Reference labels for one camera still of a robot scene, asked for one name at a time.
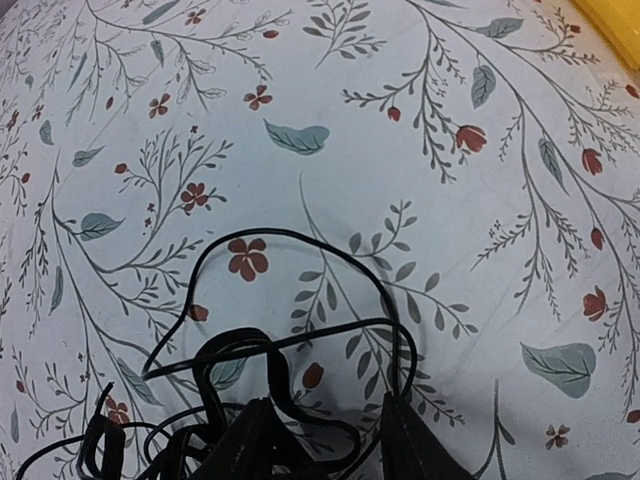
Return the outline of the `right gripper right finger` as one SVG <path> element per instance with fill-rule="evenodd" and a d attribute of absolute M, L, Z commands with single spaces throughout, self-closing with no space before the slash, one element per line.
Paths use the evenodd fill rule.
<path fill-rule="evenodd" d="M 384 396 L 380 434 L 385 479 L 473 479 L 402 396 Z"/>

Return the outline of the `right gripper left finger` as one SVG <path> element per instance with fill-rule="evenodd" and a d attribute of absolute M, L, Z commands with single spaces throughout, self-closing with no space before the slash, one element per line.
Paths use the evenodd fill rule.
<path fill-rule="evenodd" d="M 278 419 L 270 399 L 251 400 L 192 474 L 196 480 L 271 479 Z"/>

